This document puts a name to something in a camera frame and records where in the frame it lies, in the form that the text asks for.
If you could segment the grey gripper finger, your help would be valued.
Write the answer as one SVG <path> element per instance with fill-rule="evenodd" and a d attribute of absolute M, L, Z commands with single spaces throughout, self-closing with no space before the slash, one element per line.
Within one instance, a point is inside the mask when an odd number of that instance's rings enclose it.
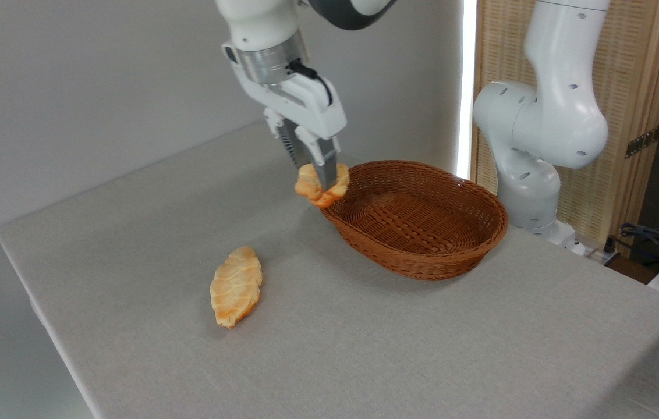
<path fill-rule="evenodd" d="M 311 164 L 322 191 L 329 190 L 337 183 L 337 156 L 340 151 L 336 136 L 322 138 L 303 126 L 296 127 L 297 167 Z"/>
<path fill-rule="evenodd" d="M 272 136 L 281 141 L 295 167 L 300 169 L 311 164 L 313 157 L 295 132 L 297 124 L 269 107 L 264 109 L 263 114 Z"/>

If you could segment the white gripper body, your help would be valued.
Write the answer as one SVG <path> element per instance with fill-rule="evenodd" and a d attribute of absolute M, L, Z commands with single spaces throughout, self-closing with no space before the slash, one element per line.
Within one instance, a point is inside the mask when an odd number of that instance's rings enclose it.
<path fill-rule="evenodd" d="M 304 66 L 302 58 L 279 59 L 266 68 L 269 80 L 279 83 L 262 84 L 250 79 L 250 69 L 244 69 L 238 58 L 229 64 L 239 84 L 250 98 L 269 107 L 297 126 L 303 126 L 322 138 L 336 136 L 346 126 L 346 116 L 336 90 L 313 70 Z"/>

